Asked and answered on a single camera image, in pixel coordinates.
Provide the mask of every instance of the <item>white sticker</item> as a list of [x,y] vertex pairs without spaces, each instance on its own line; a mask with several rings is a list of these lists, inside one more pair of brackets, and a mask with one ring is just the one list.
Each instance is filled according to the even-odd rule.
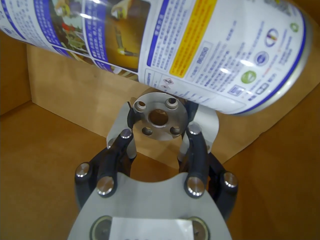
[[110,240],[193,240],[192,221],[112,218]]

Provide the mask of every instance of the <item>white label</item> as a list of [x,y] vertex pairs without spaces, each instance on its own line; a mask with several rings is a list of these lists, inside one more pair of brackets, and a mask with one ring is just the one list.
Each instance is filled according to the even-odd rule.
[[0,29],[226,114],[274,96],[306,40],[281,0],[0,0]]
[[193,240],[192,221],[112,218],[110,240]]
[[281,0],[163,0],[157,16],[143,65],[162,77],[144,83],[226,114],[275,95],[304,47],[303,17]]

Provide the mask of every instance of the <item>mounting hole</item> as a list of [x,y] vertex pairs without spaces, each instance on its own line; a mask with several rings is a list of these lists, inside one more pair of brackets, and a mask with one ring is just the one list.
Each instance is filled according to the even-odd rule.
[[138,101],[134,104],[134,107],[138,112],[143,112],[146,109],[146,104],[142,101]]
[[170,133],[172,135],[180,135],[180,127],[178,126],[173,126],[170,128]]
[[171,110],[178,107],[178,100],[176,98],[169,98],[165,101],[165,106]]
[[150,127],[143,127],[142,128],[142,133],[144,135],[152,135],[152,129]]
[[161,109],[155,109],[149,113],[149,121],[156,127],[163,127],[169,120],[167,113]]

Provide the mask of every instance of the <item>metal bolt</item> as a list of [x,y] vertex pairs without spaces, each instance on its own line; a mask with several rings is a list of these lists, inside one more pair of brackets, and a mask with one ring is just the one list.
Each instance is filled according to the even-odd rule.
[[209,240],[209,230],[206,223],[199,217],[190,217],[193,226],[194,240]]
[[90,239],[109,240],[112,225],[112,217],[101,216],[91,225]]
[[115,141],[114,138],[111,138],[111,139],[109,140],[108,145],[106,146],[107,149],[109,149],[109,148],[112,146],[112,144],[113,144],[114,141]]
[[75,174],[78,178],[82,178],[89,172],[90,165],[88,163],[81,163],[79,166],[77,166],[75,170]]
[[128,139],[132,135],[132,130],[130,128],[123,129],[120,133],[120,136],[123,139]]
[[188,124],[188,130],[192,135],[198,135],[199,133],[201,133],[201,128],[196,122],[190,122]]
[[223,180],[224,180],[224,184],[227,185],[229,188],[234,188],[238,186],[238,179],[231,172],[224,173]]
[[205,185],[198,177],[189,177],[186,185],[193,196],[200,197],[205,192]]
[[112,177],[105,176],[97,182],[97,192],[99,195],[107,195],[113,190],[115,182]]

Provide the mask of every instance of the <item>circular logo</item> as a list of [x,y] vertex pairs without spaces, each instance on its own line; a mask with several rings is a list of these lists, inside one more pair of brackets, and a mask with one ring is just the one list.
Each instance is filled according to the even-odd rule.
[[272,47],[278,40],[279,33],[274,28],[270,29],[265,37],[265,45],[267,47]]
[[8,29],[8,28],[6,28],[6,27],[4,27],[3,28],[7,33],[9,33],[9,34],[11,34],[12,32]]
[[297,33],[299,31],[299,25],[297,23],[291,23],[290,28],[295,33]]
[[257,78],[257,73],[255,73],[253,70],[249,70],[242,74],[241,81],[243,83],[249,84],[255,81]]
[[254,57],[254,62],[256,63],[257,66],[264,66],[269,60],[269,54],[265,51],[259,52],[255,57]]

